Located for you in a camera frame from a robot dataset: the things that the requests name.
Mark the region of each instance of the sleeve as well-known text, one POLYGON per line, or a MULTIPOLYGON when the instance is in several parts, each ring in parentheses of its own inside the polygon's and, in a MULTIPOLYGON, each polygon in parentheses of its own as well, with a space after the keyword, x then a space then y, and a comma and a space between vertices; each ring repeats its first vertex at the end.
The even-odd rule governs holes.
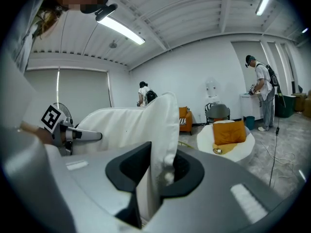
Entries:
POLYGON ((264 79, 263 70, 261 67, 256 68, 257 79, 264 79))

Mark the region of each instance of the green container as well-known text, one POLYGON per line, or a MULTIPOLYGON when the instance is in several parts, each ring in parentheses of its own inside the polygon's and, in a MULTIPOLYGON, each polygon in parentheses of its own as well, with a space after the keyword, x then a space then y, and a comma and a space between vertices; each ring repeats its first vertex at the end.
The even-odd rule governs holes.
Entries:
POLYGON ((275 115, 278 117, 290 117, 294 113, 296 96, 286 96, 283 95, 285 106, 280 104, 278 96, 275 95, 276 98, 276 110, 275 115))
POLYGON ((254 116, 247 116, 246 117, 246 126, 249 130, 253 130, 255 125, 255 117, 254 116))

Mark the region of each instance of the white t-shirt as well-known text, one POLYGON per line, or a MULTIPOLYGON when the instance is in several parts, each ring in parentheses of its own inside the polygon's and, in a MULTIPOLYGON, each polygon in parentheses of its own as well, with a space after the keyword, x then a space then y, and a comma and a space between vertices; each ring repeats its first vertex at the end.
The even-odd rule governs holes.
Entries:
POLYGON ((259 61, 256 61, 255 71, 257 74, 258 82, 259 82, 259 79, 264 79, 264 85, 260 89, 260 93, 261 93, 262 99, 266 100, 269 92, 272 91, 273 89, 272 85, 270 84, 271 79, 270 79, 268 69, 262 63, 260 63, 259 61))
POLYGON ((143 88, 139 88, 138 93, 142 95, 142 106, 146 106, 148 104, 146 94, 151 89, 147 86, 144 86, 143 88))

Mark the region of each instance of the white cabinet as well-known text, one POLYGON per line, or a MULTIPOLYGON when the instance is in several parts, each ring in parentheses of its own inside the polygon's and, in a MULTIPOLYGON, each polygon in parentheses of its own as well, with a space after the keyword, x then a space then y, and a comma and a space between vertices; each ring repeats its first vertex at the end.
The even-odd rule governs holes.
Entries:
POLYGON ((255 120, 263 118, 262 113, 262 97, 261 94, 249 95, 241 94, 241 108, 242 108, 242 119, 243 117, 253 116, 255 120))

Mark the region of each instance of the blue trash bin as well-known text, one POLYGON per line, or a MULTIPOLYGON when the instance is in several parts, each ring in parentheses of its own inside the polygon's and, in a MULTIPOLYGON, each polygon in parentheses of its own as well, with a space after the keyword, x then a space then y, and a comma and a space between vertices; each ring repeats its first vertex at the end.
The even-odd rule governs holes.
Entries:
POLYGON ((255 125, 255 117, 254 116, 247 116, 246 117, 246 126, 249 130, 253 130, 255 125))

